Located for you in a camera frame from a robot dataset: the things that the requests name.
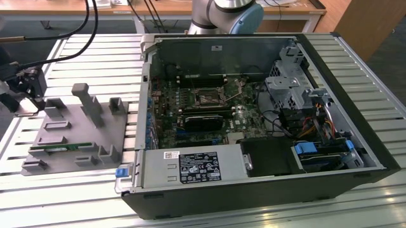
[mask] black cable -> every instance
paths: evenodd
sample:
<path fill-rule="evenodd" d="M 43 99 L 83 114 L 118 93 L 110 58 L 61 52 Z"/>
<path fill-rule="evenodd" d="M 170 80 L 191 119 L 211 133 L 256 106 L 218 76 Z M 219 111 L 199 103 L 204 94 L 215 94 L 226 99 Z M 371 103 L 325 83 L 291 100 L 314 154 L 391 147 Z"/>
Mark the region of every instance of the black cable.
<path fill-rule="evenodd" d="M 176 26 L 178 22 L 179 22 L 179 20 L 176 20 L 176 21 L 175 21 L 175 24 L 174 24 L 174 26 L 172 26 L 172 29 L 175 28 L 175 26 Z"/>
<path fill-rule="evenodd" d="M 139 14 L 136 13 L 136 11 L 135 11 L 135 9 L 134 9 L 134 6 L 132 6 L 132 4 L 131 4 L 131 2 L 130 2 L 130 0 L 127 0 L 127 2 L 128 2 L 128 5 L 130 5 L 130 7 L 131 7 L 131 9 L 132 9 L 132 12 L 134 12 L 135 16 L 138 17 L 140 23 L 143 24 L 143 26 L 144 26 L 144 28 L 146 28 L 146 31 L 150 33 L 150 30 L 148 30 L 148 28 L 146 27 L 146 25 L 144 25 L 144 23 L 143 23 L 143 20 L 140 19 L 140 16 L 139 16 Z"/>
<path fill-rule="evenodd" d="M 283 133 L 286 134 L 286 136 L 291 137 L 291 138 L 295 138 L 294 135 L 279 125 L 276 124 L 274 121 L 271 121 L 264 115 L 262 115 L 264 120 L 270 122 L 270 124 L 272 124 L 272 126 L 278 127 Z"/>
<path fill-rule="evenodd" d="M 24 69 L 27 69 L 29 67 L 36 67 L 36 66 L 43 65 L 43 64 L 48 64 L 48 63 L 55 63 L 55 62 L 59 62 L 59 61 L 69 60 L 69 59 L 80 56 L 81 53 L 88 49 L 90 44 L 92 43 L 92 41 L 95 39 L 95 36 L 96 36 L 96 33 L 98 33 L 98 26 L 99 26 L 99 13 L 98 13 L 96 0 L 91 0 L 91 1 L 92 1 L 92 4 L 94 4 L 94 10 L 95 10 L 95 26 L 94 26 L 94 31 L 92 31 L 92 34 L 90 36 L 88 42 L 84 45 L 84 47 L 81 48 L 81 50 L 76 54 L 73 54 L 71 56 L 65 56 L 63 58 L 55 58 L 55 59 L 48 59 L 48 60 L 43 60 L 43 61 L 28 63 L 28 64 L 23 64 L 23 65 L 19 66 L 19 70 L 24 70 Z"/>
<path fill-rule="evenodd" d="M 76 34 L 87 25 L 88 23 L 88 19 L 90 19 L 90 4 L 88 4 L 88 0 L 84 0 L 85 6 L 87 6 L 87 15 L 84 17 L 83 23 L 81 25 L 69 33 L 64 34 L 64 35 L 59 35 L 55 37 L 25 37 L 25 40 L 51 40 L 51 39 L 63 39 L 67 37 L 71 37 L 73 34 Z"/>
<path fill-rule="evenodd" d="M 152 17 L 154 25 L 156 26 L 159 33 L 162 33 L 162 32 L 160 32 L 160 29 L 159 29 L 159 25 L 158 25 L 156 20 L 155 20 L 155 17 L 154 17 L 154 14 L 152 14 L 152 11 L 151 11 L 151 8 L 150 8 L 150 5 L 148 5 L 148 3 L 147 3 L 147 0 L 144 0 L 144 3 L 146 3 L 146 5 L 147 5 L 148 11 L 150 11 L 150 15 L 151 15 L 151 17 Z"/>
<path fill-rule="evenodd" d="M 259 90 L 258 90 L 258 93 L 256 93 L 258 95 L 256 95 L 256 108 L 258 108 L 258 111 L 259 111 L 259 113 L 260 113 L 260 115 L 263 116 L 263 118 L 264 118 L 264 120 L 266 121 L 268 121 L 271 124 L 272 124 L 272 126 L 276 126 L 282 131 L 283 131 L 283 133 L 286 134 L 286 136 L 288 136 L 288 137 L 291 137 L 291 138 L 295 138 L 295 136 L 279 125 L 279 124 L 276 124 L 275 122 L 272 122 L 266 116 L 264 116 L 264 113 L 266 112 L 272 112 L 272 111 L 275 111 L 275 110 L 266 110 L 264 112 L 262 112 L 260 111 L 260 109 L 259 109 Z"/>
<path fill-rule="evenodd" d="M 155 9 L 155 6 L 154 6 L 154 3 L 152 3 L 152 1 L 151 1 L 151 0 L 150 0 L 150 3 L 151 3 L 151 6 L 152 6 L 152 9 L 154 9 L 154 12 L 155 12 L 155 14 L 156 14 L 156 17 L 158 17 L 159 23 L 160 23 L 160 25 L 162 25 L 162 27 L 163 27 L 163 30 L 164 30 L 164 32 L 167 33 L 167 30 L 166 30 L 166 27 L 164 27 L 163 21 L 160 20 L 160 17 L 159 17 L 158 11 L 156 11 L 156 9 Z"/>
<path fill-rule="evenodd" d="M 282 9 L 280 8 L 288 8 L 288 6 L 280 6 L 279 3 L 275 0 L 272 0 L 272 2 L 276 3 L 278 6 L 274 6 L 274 5 L 268 4 L 267 0 L 264 0 L 264 2 L 266 2 L 266 4 L 268 6 L 279 8 L 279 21 L 278 21 L 278 25 L 276 25 L 276 32 L 278 32 L 279 31 L 280 21 L 282 21 Z"/>

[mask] gray panel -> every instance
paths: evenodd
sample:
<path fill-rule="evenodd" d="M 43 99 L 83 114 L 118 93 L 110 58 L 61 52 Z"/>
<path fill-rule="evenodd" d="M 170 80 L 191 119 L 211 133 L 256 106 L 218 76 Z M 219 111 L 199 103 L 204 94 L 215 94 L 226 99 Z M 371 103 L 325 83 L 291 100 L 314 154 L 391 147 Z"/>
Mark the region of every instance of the gray panel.
<path fill-rule="evenodd" d="M 51 145 L 48 142 L 41 143 L 49 138 L 65 138 L 65 141 L 53 144 L 91 143 L 92 146 L 79 147 L 79 150 L 67 150 L 64 147 L 45 149 L 37 151 L 41 154 L 31 150 L 23 164 L 21 174 L 24 176 L 108 169 L 120 165 L 128 105 L 122 106 L 122 113 L 114 114 L 108 105 L 108 103 L 102 103 L 99 106 L 102 108 L 99 117 L 103 126 L 98 128 L 85 116 L 83 106 L 79 104 L 71 104 L 65 108 L 60 108 L 61 117 L 45 117 L 33 146 Z M 72 127 L 45 129 L 48 124 L 60 123 L 61 120 L 68 121 Z M 43 169 L 33 170 L 29 168 L 32 165 L 27 167 L 25 164 L 36 159 L 44 162 Z"/>
<path fill-rule="evenodd" d="M 216 183 L 223 181 L 248 179 L 247 174 L 244 172 L 246 168 L 243 165 L 242 148 L 239 144 L 150 150 L 144 153 L 144 189 L 171 186 L 180 186 L 188 188 L 192 187 L 192 185 L 196 185 L 180 183 L 179 159 L 166 159 L 164 156 L 166 152 L 172 151 L 179 152 L 179 154 L 216 152 L 222 177 L 222 180 L 216 181 Z M 178 181 L 170 181 L 167 179 L 168 177 L 176 177 Z"/>

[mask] yellow wire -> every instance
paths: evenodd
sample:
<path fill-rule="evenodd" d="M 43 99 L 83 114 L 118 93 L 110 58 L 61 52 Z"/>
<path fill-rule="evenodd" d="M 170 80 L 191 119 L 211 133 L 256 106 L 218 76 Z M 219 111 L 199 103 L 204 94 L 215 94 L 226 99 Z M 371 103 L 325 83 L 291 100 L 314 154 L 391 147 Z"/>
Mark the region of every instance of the yellow wire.
<path fill-rule="evenodd" d="M 311 128 L 309 128 L 309 130 L 299 135 L 299 138 L 302 138 L 305 135 L 307 135 L 310 132 L 313 132 L 314 129 L 315 129 L 314 126 Z"/>

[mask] warning label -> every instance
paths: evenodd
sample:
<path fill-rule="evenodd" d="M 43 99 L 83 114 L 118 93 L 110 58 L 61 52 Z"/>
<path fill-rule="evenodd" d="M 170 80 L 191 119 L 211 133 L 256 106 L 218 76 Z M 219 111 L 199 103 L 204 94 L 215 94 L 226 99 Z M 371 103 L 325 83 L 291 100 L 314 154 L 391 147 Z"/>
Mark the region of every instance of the warning label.
<path fill-rule="evenodd" d="M 179 155 L 180 182 L 183 184 L 220 181 L 216 152 Z"/>

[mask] aluminum profile table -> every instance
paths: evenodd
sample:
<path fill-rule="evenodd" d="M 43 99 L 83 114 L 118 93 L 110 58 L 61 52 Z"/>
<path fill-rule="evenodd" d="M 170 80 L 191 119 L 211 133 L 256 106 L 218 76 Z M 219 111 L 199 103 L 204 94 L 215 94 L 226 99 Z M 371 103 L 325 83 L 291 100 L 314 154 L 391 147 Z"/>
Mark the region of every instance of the aluminum profile table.
<path fill-rule="evenodd" d="M 49 58 L 79 51 L 88 35 L 56 41 Z M 335 199 L 226 211 L 163 220 L 142 220 L 115 193 L 115 169 L 24 177 L 21 163 L 35 140 L 43 113 L 15 118 L 0 142 L 0 227 L 405 227 L 406 109 L 342 38 L 307 34 L 327 66 L 403 168 L 377 183 L 358 186 Z M 134 161 L 140 35 L 98 35 L 81 56 L 44 66 L 45 97 L 71 96 L 73 83 L 88 83 L 100 102 L 128 101 L 123 163 Z M 322 87 L 321 79 L 315 81 Z"/>

